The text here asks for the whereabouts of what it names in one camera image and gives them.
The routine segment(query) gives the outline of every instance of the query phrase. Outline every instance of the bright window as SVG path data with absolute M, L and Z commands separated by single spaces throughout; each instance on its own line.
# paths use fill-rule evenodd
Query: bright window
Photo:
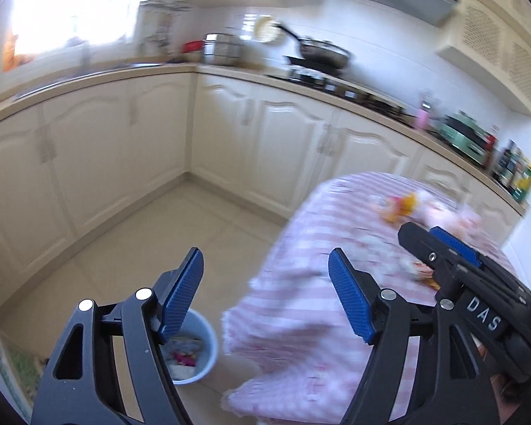
M 16 54 L 38 54 L 80 38 L 99 45 L 131 39 L 140 0 L 14 0 Z

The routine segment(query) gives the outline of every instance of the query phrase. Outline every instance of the trash bin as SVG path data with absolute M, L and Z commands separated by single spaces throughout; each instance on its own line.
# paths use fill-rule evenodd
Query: trash bin
M 185 380 L 174 380 L 175 385 L 187 385 L 197 382 L 211 372 L 218 358 L 218 340 L 215 330 L 199 312 L 189 309 L 177 336 L 186 336 L 202 340 L 198 354 L 195 375 Z

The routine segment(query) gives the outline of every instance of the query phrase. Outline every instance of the metal screw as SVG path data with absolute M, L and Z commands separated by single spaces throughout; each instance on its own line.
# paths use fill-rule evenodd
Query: metal screw
M 395 300 L 398 296 L 393 289 L 384 289 L 380 295 L 383 300 Z
M 452 310 L 454 308 L 454 303 L 452 303 L 452 300 L 449 300 L 449 299 L 443 299 L 440 301 L 440 307 L 443 309 L 443 310 Z
M 95 303 L 91 299 L 81 300 L 79 303 L 79 310 L 82 312 L 88 312 Z
M 146 300 L 149 299 L 153 294 L 153 291 L 149 288 L 142 288 L 136 291 L 137 300 Z

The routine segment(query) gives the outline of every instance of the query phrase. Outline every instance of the floor tile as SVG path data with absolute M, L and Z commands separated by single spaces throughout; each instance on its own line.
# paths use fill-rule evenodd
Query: floor tile
M 143 420 L 142 413 L 137 405 L 136 396 L 133 391 L 130 372 L 127 367 L 126 349 L 122 338 L 114 338 L 114 354 L 116 359 L 116 370 L 122 399 L 126 407 L 126 414 L 136 420 Z M 210 388 L 198 384 L 177 386 L 177 392 L 187 410 L 194 425 L 253 425 L 253 418 L 239 418 L 221 409 L 220 402 L 222 395 L 212 391 Z
M 229 227 L 202 252 L 205 272 L 193 300 L 193 308 L 211 323 L 222 346 L 222 313 L 236 305 L 248 291 L 248 281 L 259 272 L 270 244 L 236 226 Z M 202 383 L 216 392 L 239 387 L 256 376 L 256 366 L 222 352 Z
M 241 210 L 232 223 L 245 232 L 267 241 L 269 244 L 275 243 L 283 230 L 280 225 L 262 219 L 260 216 L 245 209 Z
M 200 383 L 177 387 L 183 406 L 194 425 L 255 425 L 253 417 L 237 417 L 221 409 L 222 395 Z
M 203 248 L 227 222 L 183 198 L 163 196 L 81 251 L 75 260 L 110 301 L 152 286 L 180 265 L 189 249 Z
M 0 318 L 0 330 L 20 347 L 48 357 L 82 299 L 104 303 L 90 280 L 69 260 Z
M 242 208 L 238 205 L 221 198 L 194 182 L 183 182 L 174 191 L 191 203 L 224 220 L 232 221 L 242 211 Z
M 0 320 L 14 342 L 48 356 L 78 302 L 118 302 L 201 248 L 205 273 L 193 308 L 214 327 L 222 346 L 221 316 L 247 293 L 282 227 L 191 182 L 185 182 L 131 215 L 55 271 Z M 127 368 L 125 348 L 115 338 L 120 389 L 127 413 L 142 416 Z M 195 425 L 250 425 L 221 410 L 221 394 L 257 374 L 256 366 L 221 351 L 201 382 L 178 387 Z

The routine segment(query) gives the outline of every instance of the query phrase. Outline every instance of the tablecloth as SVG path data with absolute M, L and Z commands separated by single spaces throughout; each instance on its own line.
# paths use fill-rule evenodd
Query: tablecloth
M 371 347 L 352 332 L 330 281 L 329 253 L 342 248 L 354 268 L 406 300 L 434 305 L 435 292 L 414 282 L 399 263 L 412 257 L 397 226 L 370 207 L 373 196 L 404 196 L 423 183 L 383 173 L 325 182 L 295 213 L 270 250 L 250 292 L 222 318 L 224 350 L 254 361 L 261 375 L 228 392 L 223 407 L 258 423 L 340 423 L 364 372 Z M 373 248 L 384 242 L 387 252 Z M 510 271 L 500 247 L 480 231 L 468 241 Z M 418 339 L 411 338 L 391 419 L 405 414 L 415 375 Z

